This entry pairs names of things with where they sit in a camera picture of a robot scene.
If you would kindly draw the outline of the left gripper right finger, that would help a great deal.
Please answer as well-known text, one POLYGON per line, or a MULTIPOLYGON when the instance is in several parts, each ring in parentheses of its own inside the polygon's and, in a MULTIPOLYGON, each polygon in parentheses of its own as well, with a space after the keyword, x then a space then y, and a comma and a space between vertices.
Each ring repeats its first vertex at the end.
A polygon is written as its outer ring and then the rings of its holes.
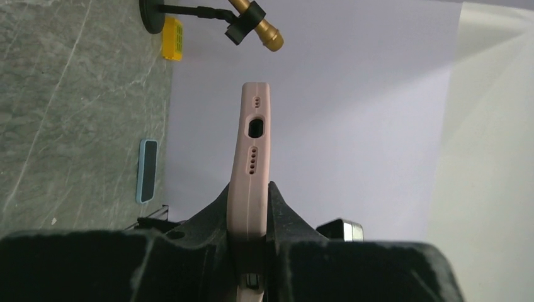
POLYGON ((463 301, 452 266, 422 242, 330 239, 268 187, 268 301, 463 301))

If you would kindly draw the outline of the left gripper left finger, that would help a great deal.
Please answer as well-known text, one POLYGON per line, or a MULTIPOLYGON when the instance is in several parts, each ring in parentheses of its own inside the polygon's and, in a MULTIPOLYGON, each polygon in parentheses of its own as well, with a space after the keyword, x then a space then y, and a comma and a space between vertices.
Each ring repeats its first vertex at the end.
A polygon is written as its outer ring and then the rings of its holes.
POLYGON ((157 230, 16 232, 1 240, 2 301, 232 301, 227 191, 157 230))

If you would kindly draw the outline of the phone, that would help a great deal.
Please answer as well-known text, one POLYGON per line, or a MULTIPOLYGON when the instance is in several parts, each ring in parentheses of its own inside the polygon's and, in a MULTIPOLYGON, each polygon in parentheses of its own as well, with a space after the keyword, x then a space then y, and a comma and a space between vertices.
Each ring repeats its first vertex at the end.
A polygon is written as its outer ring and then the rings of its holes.
POLYGON ((153 197, 156 187, 158 142, 151 139, 140 141, 139 163, 135 200, 146 204, 153 197))

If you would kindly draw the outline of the pink phone case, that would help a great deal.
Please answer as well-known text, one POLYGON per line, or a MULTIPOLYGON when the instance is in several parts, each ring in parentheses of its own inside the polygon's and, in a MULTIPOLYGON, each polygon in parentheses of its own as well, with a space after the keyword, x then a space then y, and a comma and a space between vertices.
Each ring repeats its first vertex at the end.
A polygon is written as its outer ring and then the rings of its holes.
POLYGON ((271 152, 270 86, 242 87, 236 149, 227 197, 227 231, 236 267, 237 301, 261 301, 271 152))

